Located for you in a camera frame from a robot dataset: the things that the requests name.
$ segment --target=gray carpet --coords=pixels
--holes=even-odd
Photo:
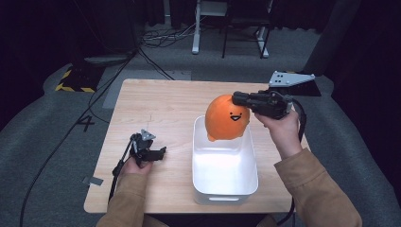
[[[199,55],[191,54],[191,36],[169,47],[143,49],[164,70],[191,72],[193,80],[268,82],[275,70],[302,70],[318,39],[319,35],[311,30],[274,30],[268,44],[270,57],[264,60],[258,58],[256,44],[236,42],[228,43],[226,57],[222,59],[222,35],[216,29],[202,32]],[[54,89],[68,66],[49,75],[44,84],[45,95],[24,108],[0,132],[0,226],[18,225],[22,203],[34,176],[87,109],[89,101],[94,101],[105,88],[94,96],[56,92]],[[113,77],[118,67],[106,69],[99,87]],[[123,72],[128,75],[138,70],[154,68],[137,55]],[[401,226],[401,212],[392,187],[352,122],[330,97],[332,82],[325,77],[316,78],[316,82],[322,96],[296,97],[308,114],[305,134],[312,151],[354,203],[364,226]],[[95,170],[108,129],[106,122],[113,114],[113,109],[103,108],[106,95],[93,106],[93,113],[85,114],[95,114],[97,118],[92,119],[95,124],[87,132],[84,126],[75,126],[44,168],[26,204],[25,226],[94,226],[101,217],[83,210],[88,188],[81,181]],[[234,219],[230,216],[158,218],[172,226],[250,226],[239,224],[241,221],[230,224],[227,219]],[[298,218],[296,226],[304,226]]]

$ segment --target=yellow black tape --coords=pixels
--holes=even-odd
[[[56,87],[56,91],[65,91],[65,92],[88,92],[88,93],[94,93],[95,89],[90,88],[90,87],[79,87],[79,86],[64,86],[64,83],[70,76],[72,68],[68,68],[68,70],[64,73],[62,76],[59,85]]]

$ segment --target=metal bracket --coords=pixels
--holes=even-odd
[[[315,79],[315,75],[282,73],[275,71],[271,76],[270,87],[290,87],[296,84],[308,82]]]
[[[146,130],[141,130],[141,135],[142,135],[143,141],[152,140],[152,139],[156,138],[155,135],[153,135],[152,133],[150,133]]]

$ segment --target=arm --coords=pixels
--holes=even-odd
[[[114,196],[109,202],[107,213],[97,227],[142,226],[147,179],[152,163],[140,168],[130,158],[121,169]]]
[[[275,165],[307,226],[362,226],[357,209],[319,160],[298,139],[298,114],[281,120],[255,115],[270,130],[282,161]]]

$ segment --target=cable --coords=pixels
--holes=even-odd
[[[112,53],[114,53],[114,54],[127,54],[127,52],[131,52],[131,53],[132,53],[132,52],[134,52],[134,51],[137,50],[137,48],[135,47],[135,48],[133,48],[132,50],[127,51],[127,52],[119,52],[119,51],[115,51],[115,50],[111,49],[110,47],[108,47],[107,45],[105,45],[105,44],[100,40],[100,38],[97,36],[97,34],[95,33],[94,29],[93,29],[92,26],[91,26],[91,23],[89,22],[88,18],[86,18],[85,14],[83,13],[82,9],[80,8],[80,6],[79,6],[77,0],[73,0],[73,1],[74,1],[75,5],[77,6],[77,9],[78,9],[80,15],[83,17],[83,20],[85,21],[86,25],[89,27],[89,29],[91,30],[92,34],[94,35],[95,39],[97,39],[97,41],[98,41],[105,49],[109,50],[110,52],[112,52]]]
[[[302,107],[301,103],[298,100],[293,98],[292,102],[299,108],[299,111],[300,111],[299,112],[300,129],[298,131],[298,139],[301,142],[302,138],[304,137],[304,131],[305,131],[305,125],[306,125],[306,114],[305,114],[304,108]],[[294,198],[292,198],[291,207],[289,208],[287,215],[283,219],[281,219],[277,222],[277,226],[281,226],[282,224],[287,222],[289,220],[289,218],[291,218],[291,216],[294,214],[294,210],[295,210],[295,202],[294,202]]]
[[[107,84],[109,84],[109,85],[105,88],[105,90],[107,90],[107,89],[112,85],[112,83],[114,82],[115,78],[116,78],[116,76],[114,76],[114,77],[108,79],[108,80],[107,80],[103,85],[101,85],[97,90],[99,91],[99,90],[102,89],[104,86],[106,86]],[[90,98],[89,101],[88,101],[89,111],[90,111],[91,114],[92,114],[94,117],[96,117],[97,119],[99,119],[99,120],[101,120],[101,121],[103,121],[103,122],[109,124],[109,123],[110,123],[109,121],[107,121],[107,120],[105,120],[105,119],[103,119],[103,118],[97,116],[97,115],[93,112],[93,110],[92,110],[91,101],[92,101],[92,98],[94,98],[95,94],[97,94],[97,92],[93,93],[93,94],[91,95],[91,98]]]
[[[145,58],[145,60],[147,61],[148,64],[150,64],[151,66],[153,66],[153,68],[160,73],[162,76],[164,76],[166,79],[171,79],[171,80],[175,80],[173,77],[171,77],[165,70],[163,70],[156,62],[154,62],[152,59],[150,59],[148,57],[147,54],[145,54],[145,52],[142,50],[142,48],[139,48],[139,55],[141,55],[142,57]]]
[[[128,150],[129,150],[129,148],[130,148],[130,146],[132,144],[133,139],[134,139],[134,137],[132,135],[131,138],[130,138],[129,143],[127,144],[127,147],[126,147],[126,149],[124,151],[123,156],[118,161],[117,166],[113,169],[113,182],[112,182],[112,188],[110,189],[109,201],[112,199],[112,196],[114,195],[114,190],[115,190],[115,186],[117,185],[118,176],[120,175],[121,169],[123,168],[123,166],[125,164],[124,159],[125,159],[125,156],[128,153]]]
[[[115,80],[118,75],[121,73],[121,71],[125,68],[125,66],[130,62],[131,58],[126,61],[117,71],[115,76],[113,77],[113,80]],[[56,153],[56,151],[59,149],[59,147],[62,145],[62,143],[65,141],[65,139],[68,137],[68,135],[71,133],[71,131],[74,129],[74,127],[77,125],[77,123],[80,121],[80,119],[90,110],[90,108],[97,103],[97,101],[104,95],[104,93],[107,91],[105,89],[96,99],[95,101],[79,116],[77,121],[70,127],[70,129],[67,131],[67,133],[63,136],[63,138],[60,140],[60,142],[56,145],[56,147],[52,150],[52,152],[49,154],[49,156],[46,158],[44,163],[42,164],[41,168],[39,169],[38,173],[36,174],[35,178],[33,179],[32,183],[29,186],[29,189],[26,192],[26,196],[24,198],[23,205],[21,207],[21,213],[20,213],[20,227],[24,226],[24,213],[25,213],[25,208],[26,208],[26,203],[27,199],[29,198],[29,194],[35,185],[36,181],[39,179],[41,176],[42,172],[44,171],[44,168],[46,167],[47,163],[50,161],[50,159],[53,157],[53,155]]]
[[[203,19],[205,19],[207,16],[204,16],[200,19],[200,21],[202,21]],[[167,29],[165,34],[160,35],[159,31],[161,30],[151,30],[148,31],[144,34],[143,38],[142,38],[142,45],[149,47],[149,48],[157,48],[157,47],[168,47],[170,45],[173,45],[174,43],[176,43],[177,41],[183,40],[188,36],[192,36],[195,34],[195,32],[193,33],[189,33],[189,34],[185,34],[187,31],[193,29],[193,27],[195,27],[195,23],[192,24],[191,26],[182,29],[182,30],[178,30],[176,32],[167,34],[168,31],[170,31],[171,29]],[[148,41],[159,41],[158,44],[150,44]]]
[[[131,54],[125,54],[124,58],[119,60],[108,60],[108,61],[92,61],[91,58],[85,58],[85,61],[90,63],[93,67],[109,67],[124,63],[131,57]]]
[[[127,1],[124,1],[124,4],[125,4],[125,9],[126,9],[126,11],[127,11],[127,13],[129,14],[130,12],[128,11],[128,8],[129,8],[129,5],[128,5],[128,2]],[[131,33],[131,36],[132,36],[132,38],[133,38],[133,41],[135,41],[135,39],[134,39],[134,37],[135,37],[135,35],[134,35],[134,31],[132,30],[132,20],[131,20],[131,17],[128,17],[128,19],[129,19],[129,22],[130,22],[130,33]],[[110,87],[110,85],[113,83],[113,81],[115,80],[115,77],[113,78],[113,79],[109,79],[105,84],[103,84],[99,89],[101,89],[103,86],[105,86],[109,81],[111,81],[110,83],[109,83],[109,85],[107,86],[107,88],[106,88],[106,90]],[[105,122],[105,123],[110,123],[109,121],[107,121],[107,120],[104,120],[104,119],[102,119],[102,118],[100,118],[99,116],[97,116],[94,112],[93,112],[93,110],[92,110],[92,106],[91,106],[91,101],[92,101],[92,98],[93,98],[93,96],[94,96],[95,94],[92,94],[92,96],[91,96],[91,98],[90,98],[90,100],[89,100],[89,102],[88,102],[88,107],[89,107],[89,111],[91,112],[91,114],[94,116],[94,117],[96,117],[97,119],[99,119],[99,120],[101,120],[101,121],[103,121],[103,122]]]

